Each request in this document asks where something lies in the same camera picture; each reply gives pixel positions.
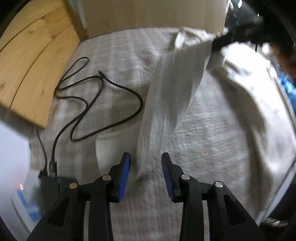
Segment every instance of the bed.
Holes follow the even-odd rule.
[[[74,51],[66,69],[83,56],[89,57],[90,62],[68,83],[102,71],[115,83],[135,90],[145,103],[153,68],[160,56],[173,50],[178,31],[177,28],[143,28],[86,40]],[[262,212],[257,150],[236,87],[227,81],[219,81],[218,75],[215,71],[204,73],[186,117],[178,123],[173,138],[163,151],[168,151],[174,163],[199,181],[224,182],[257,220]],[[97,81],[90,80],[66,90],[65,94],[90,101],[99,87]],[[278,93],[283,94],[283,105],[290,116],[291,107],[284,101],[284,93],[281,90]],[[138,107],[135,96],[106,83],[74,136],[83,136],[119,121]],[[74,100],[53,100],[48,126],[40,132],[48,157],[57,133],[83,108],[83,104]],[[132,156],[133,172],[142,114],[143,111],[134,119],[81,142],[70,141],[70,129],[67,129],[56,148],[58,174],[76,177],[80,184],[93,182],[119,163],[122,151],[126,149]],[[295,116],[289,118],[294,131]],[[42,169],[44,156],[36,135],[30,146],[31,167]],[[111,205],[115,240],[178,240],[182,205],[170,202],[160,156],[154,158],[153,169],[141,177],[135,175],[137,180],[127,187],[124,200]],[[205,235],[208,236],[208,224],[205,225]]]

